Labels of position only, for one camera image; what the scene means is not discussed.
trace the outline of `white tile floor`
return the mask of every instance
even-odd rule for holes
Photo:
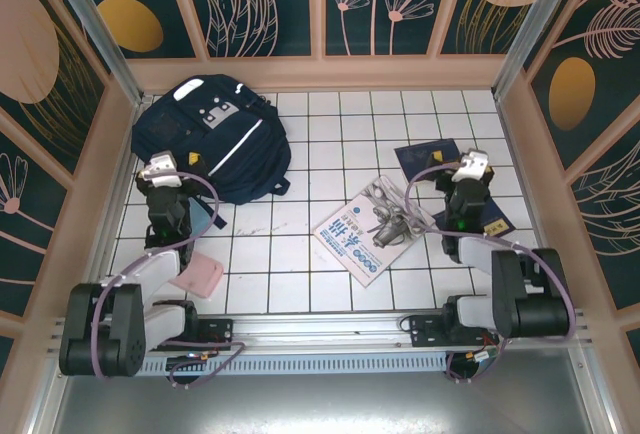
[[[273,93],[291,143],[284,197],[244,206],[223,204],[228,226],[213,228],[196,250],[225,267],[208,300],[189,296],[203,314],[346,312],[431,308],[452,294],[486,294],[489,276],[461,268],[430,234],[363,288],[312,235],[313,229],[380,174],[406,182],[394,149],[453,137],[461,150],[489,152],[496,168],[491,191],[518,229],[508,239],[535,247],[513,161],[489,91]],[[417,194],[429,212],[444,209],[432,185]],[[144,198],[134,188],[117,239],[112,272],[142,252]],[[184,298],[172,286],[158,298]]]

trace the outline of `pink eraser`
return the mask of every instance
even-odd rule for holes
[[[195,296],[208,299],[222,279],[222,274],[224,274],[222,264],[194,251],[187,268],[169,282]]]

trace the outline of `navy backpack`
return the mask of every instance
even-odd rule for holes
[[[220,199],[233,204],[289,189],[291,149],[277,109],[222,74],[191,77],[153,103],[133,126],[131,150],[145,163],[171,151],[188,172],[189,154],[200,154]]]

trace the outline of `pink pad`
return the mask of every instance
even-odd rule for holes
[[[223,273],[222,264],[194,251],[187,268],[169,282],[195,296],[208,299],[220,282]]]

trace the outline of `purple cable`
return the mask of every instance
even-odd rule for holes
[[[166,175],[167,175],[166,173],[152,174],[149,176],[149,179],[164,177]],[[104,287],[104,289],[102,289],[102,292],[100,293],[100,297],[98,297],[98,302],[96,302],[96,307],[95,307],[95,310],[93,311],[93,318],[91,320],[91,366],[93,367],[93,373],[98,379],[101,379],[101,380],[107,379],[107,377],[102,373],[102,369],[100,368],[100,358],[98,356],[98,325],[100,324],[100,314],[102,313],[102,308],[104,307],[104,303],[107,299],[107,296],[109,295],[109,292],[111,292],[111,290],[116,286],[116,284],[121,282],[130,272],[132,272],[134,269],[136,269],[138,266],[140,266],[150,257],[155,256],[157,254],[161,254],[163,252],[170,251],[172,249],[178,249],[182,246],[186,246],[187,244],[202,237],[209,229],[211,229],[211,227],[213,226],[213,223],[218,217],[220,199],[218,198],[218,193],[216,192],[214,187],[206,179],[203,179],[200,176],[196,176],[195,174],[191,174],[188,172],[176,172],[172,175],[176,175],[179,177],[186,177],[187,179],[192,179],[194,181],[199,182],[200,184],[205,186],[207,189],[209,189],[215,201],[213,215],[211,216],[211,219],[209,219],[209,222],[207,222],[207,225],[205,226],[204,229],[202,229],[201,232],[199,232],[194,236],[189,237],[188,239],[182,240],[180,242],[176,242],[175,244],[160,247],[158,249],[153,249],[145,253],[144,256],[136,259],[127,267],[125,267],[120,274],[113,276],[113,279],[111,279],[111,281]]]
[[[457,169],[459,167],[460,167],[459,163],[453,162],[449,164],[443,164],[441,166],[434,166],[434,167],[427,168],[423,171],[420,171],[415,176],[413,176],[404,194],[404,203],[407,209],[407,214],[409,214],[409,216],[413,220],[417,221],[421,225],[421,227],[428,233],[435,233],[443,236],[451,236],[451,237],[458,237],[458,238],[471,237],[474,239],[479,239],[486,244],[493,244],[500,247],[506,247],[510,250],[515,250],[514,246],[517,245],[518,246],[517,250],[524,252],[526,255],[531,257],[535,262],[537,262],[538,265],[545,271],[545,273],[547,274],[547,277],[551,280],[551,282],[554,284],[554,286],[556,286],[556,288],[560,292],[560,297],[562,297],[562,301],[564,302],[564,305],[567,309],[567,315],[569,317],[569,329],[567,330],[567,333],[564,335],[562,340],[571,339],[575,334],[575,330],[576,330],[576,314],[575,314],[575,309],[573,307],[573,303],[571,302],[569,293],[567,292],[564,285],[560,281],[560,278],[558,277],[558,275],[555,272],[553,272],[553,269],[551,269],[551,266],[549,266],[545,261],[543,261],[540,258],[540,256],[538,256],[535,252],[533,252],[531,249],[527,247],[521,246],[520,244],[517,244],[515,242],[509,242],[504,239],[500,239],[498,237],[487,237],[486,235],[482,235],[482,234],[473,234],[473,233],[455,232],[455,231],[441,231],[439,229],[433,229],[423,219],[421,219],[418,215],[416,215],[413,212],[413,209],[411,208],[411,201],[409,199],[409,196],[411,193],[411,189],[413,188],[416,182],[420,181],[424,176],[431,174],[433,172],[445,171],[449,169]],[[556,338],[545,338],[545,339],[556,340]],[[500,345],[500,348],[498,350],[498,354],[493,360],[493,362],[489,366],[487,366],[487,368],[484,371],[482,371],[480,374],[474,376],[474,380],[477,380],[478,378],[483,377],[485,373],[496,363],[496,361],[498,360],[498,357],[500,356],[500,354],[502,354],[502,352],[506,348],[506,345],[507,345],[507,339],[503,339]],[[453,371],[450,370],[452,360],[453,360],[453,355],[450,355],[449,359],[447,360],[447,371],[445,371],[445,375],[447,375],[449,372],[451,374],[455,374]]]
[[[183,347],[199,347],[199,348],[220,348],[220,347],[231,347],[231,346],[238,346],[238,350],[236,352],[234,352],[231,356],[229,356],[227,359],[224,360],[224,362],[222,364],[220,364],[218,367],[216,367],[214,369],[214,371],[210,374],[207,374],[206,376],[202,376],[199,377],[198,379],[196,379],[193,382],[190,382],[189,384],[178,384],[177,381],[175,380],[175,378],[173,377],[174,374],[176,373],[176,371],[178,369],[181,369],[183,367],[186,366],[193,366],[193,365],[201,365],[201,364],[206,364],[207,361],[203,361],[203,360],[193,360],[193,361],[184,361],[184,362],[180,362],[178,364],[176,364],[175,366],[173,366],[173,368],[171,369],[171,371],[169,372],[169,381],[171,381],[171,385],[174,388],[178,388],[178,386],[181,386],[184,390],[190,389],[192,387],[198,387],[201,386],[202,384],[209,382],[211,379],[213,379],[216,375],[218,375],[218,373],[222,370],[224,370],[229,364],[231,364],[231,362],[240,355],[240,353],[242,351],[245,350],[245,348],[247,347],[245,345],[244,342],[242,341],[231,341],[231,342],[183,342],[183,341],[167,341],[167,342],[163,342],[162,344],[160,344],[160,347],[162,346],[183,346]]]

